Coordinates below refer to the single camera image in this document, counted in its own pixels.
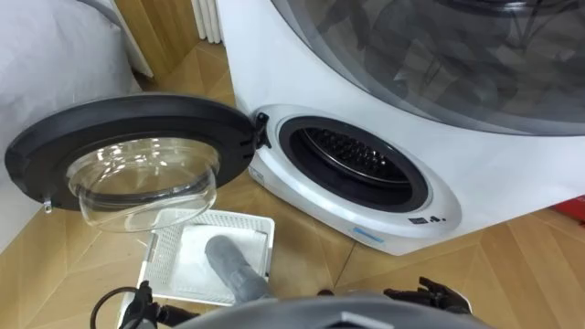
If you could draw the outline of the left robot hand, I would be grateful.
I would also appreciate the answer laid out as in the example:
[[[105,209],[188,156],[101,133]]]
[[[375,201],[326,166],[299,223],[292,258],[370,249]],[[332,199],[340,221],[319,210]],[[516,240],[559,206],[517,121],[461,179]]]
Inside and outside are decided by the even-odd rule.
[[[149,281],[143,281],[123,314],[120,329],[157,329],[159,324],[175,327],[196,317],[198,313],[155,302]]]

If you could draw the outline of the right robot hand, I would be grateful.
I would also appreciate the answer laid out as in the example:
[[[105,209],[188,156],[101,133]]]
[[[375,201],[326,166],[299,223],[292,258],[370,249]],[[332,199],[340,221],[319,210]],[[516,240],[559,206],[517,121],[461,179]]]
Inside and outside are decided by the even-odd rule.
[[[393,300],[416,303],[449,313],[473,313],[472,306],[466,297],[448,286],[426,277],[419,277],[419,287],[416,291],[387,288],[383,294]]]

